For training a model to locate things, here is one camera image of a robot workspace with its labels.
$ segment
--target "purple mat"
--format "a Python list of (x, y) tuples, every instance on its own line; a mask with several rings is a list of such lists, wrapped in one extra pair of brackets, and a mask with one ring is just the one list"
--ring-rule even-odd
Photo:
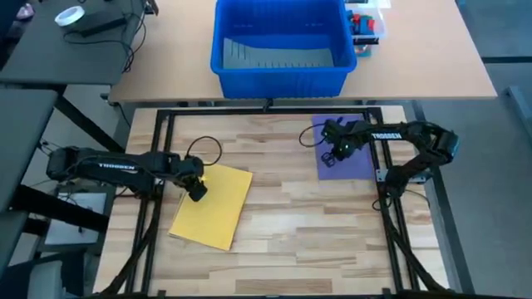
[[(322, 124), (325, 120), (343, 117), (342, 125), (348, 121), (362, 120), (362, 115), (313, 115), (313, 125)], [(318, 126), (313, 128), (314, 144), (322, 140), (322, 128)], [(328, 168), (322, 162), (322, 154), (331, 151), (332, 145), (323, 142), (316, 146), (316, 164), (318, 165), (319, 179), (372, 179), (374, 170), (369, 152), (369, 145), (364, 145), (361, 150), (355, 150), (353, 155), (344, 161), (336, 161), (336, 164)]]

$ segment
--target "yellow paper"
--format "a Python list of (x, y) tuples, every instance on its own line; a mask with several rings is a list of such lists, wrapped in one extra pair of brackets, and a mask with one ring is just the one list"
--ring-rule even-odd
[(205, 167), (207, 194), (197, 203), (183, 197), (169, 234), (229, 250), (252, 176), (218, 164)]

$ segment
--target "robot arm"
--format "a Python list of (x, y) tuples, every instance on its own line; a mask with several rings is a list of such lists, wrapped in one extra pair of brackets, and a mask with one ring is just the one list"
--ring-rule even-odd
[(153, 194), (154, 179), (167, 180), (188, 191), (194, 201), (207, 192), (200, 180), (203, 173), (203, 161), (194, 156), (181, 159), (172, 153), (121, 154), (76, 147), (53, 151), (47, 166), (50, 179), (92, 179), (126, 186), (141, 197)]
[(327, 167), (350, 157), (372, 140), (406, 140), (416, 146), (419, 154), (414, 159), (387, 171), (384, 188), (394, 198), (401, 197), (410, 178), (430, 167), (450, 163), (458, 149), (455, 133), (428, 122), (373, 125), (356, 120), (341, 125), (341, 121), (326, 120), (322, 130), (323, 139), (332, 145), (331, 152), (322, 156)]

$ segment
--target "blue bin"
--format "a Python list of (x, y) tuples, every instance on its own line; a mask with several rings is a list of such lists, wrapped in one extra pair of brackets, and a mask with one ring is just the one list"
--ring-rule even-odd
[[(233, 45), (231, 54), (227, 53), (229, 40)], [(267, 66), (253, 62), (259, 65), (224, 67), (224, 54), (245, 61), (249, 59), (246, 57), (246, 51), (251, 52), (249, 49), (254, 53), (258, 52), (254, 49), (261, 49), (261, 53), (264, 49), (326, 49), (331, 59), (328, 66), (276, 61), (271, 66), (270, 62), (263, 62)], [(219, 76), (226, 98), (338, 96), (347, 74), (356, 65), (343, 0), (218, 0), (216, 3), (210, 67)]]

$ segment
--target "wooden table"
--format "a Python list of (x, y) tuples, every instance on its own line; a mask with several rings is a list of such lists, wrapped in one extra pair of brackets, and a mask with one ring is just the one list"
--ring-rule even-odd
[[(405, 120), (400, 106), (382, 111), (386, 122)], [(128, 153), (150, 150), (155, 115), (154, 109), (136, 111)], [(173, 152), (183, 154), (195, 138), (212, 135), (223, 144), (221, 164), (254, 176), (230, 252), (168, 236), (182, 190), (166, 185), (150, 294), (159, 289), (173, 296), (377, 294), (392, 287), (381, 215), (372, 209), (376, 185), (372, 180), (318, 180), (313, 149), (298, 143), (310, 119), (311, 115), (176, 116)], [(160, 149), (165, 130), (161, 134)], [(304, 141), (312, 142), (312, 132)], [(392, 142), (391, 151), (395, 164), (414, 155), (412, 146), (401, 141)], [(214, 143), (195, 145), (194, 154), (204, 159), (217, 153)], [(409, 189), (424, 193), (417, 185)], [(415, 254), (447, 286), (426, 200), (405, 193), (402, 202)], [(106, 287), (129, 257), (138, 212), (138, 200), (115, 201), (95, 292)], [(136, 289), (143, 265), (141, 260)]]
[[(210, 70), (216, 0), (159, 0), (144, 46), (111, 100), (223, 100)], [(495, 90), (454, 0), (398, 0), (382, 10), (387, 37), (360, 58), (340, 100), (494, 99)], [(142, 34), (137, 34), (140, 42)]]

